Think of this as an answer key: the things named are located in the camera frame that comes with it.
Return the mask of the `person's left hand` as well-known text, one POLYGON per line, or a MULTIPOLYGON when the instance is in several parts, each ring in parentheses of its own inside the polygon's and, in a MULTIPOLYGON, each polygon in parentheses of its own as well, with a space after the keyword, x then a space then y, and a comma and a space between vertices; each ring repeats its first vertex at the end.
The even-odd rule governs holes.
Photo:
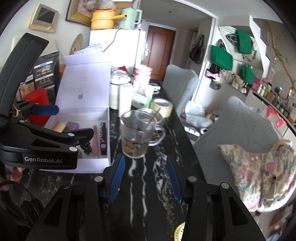
MULTIPOLYGON (((21 178, 23 177, 23 171, 24 171, 24 168, 21 168, 21 167, 15 168, 13 170, 13 172, 10 174, 10 181, 20 183, 21 178)), ((5 186, 1 187, 0 190, 1 191, 8 191, 9 186, 5 185, 5 186)))

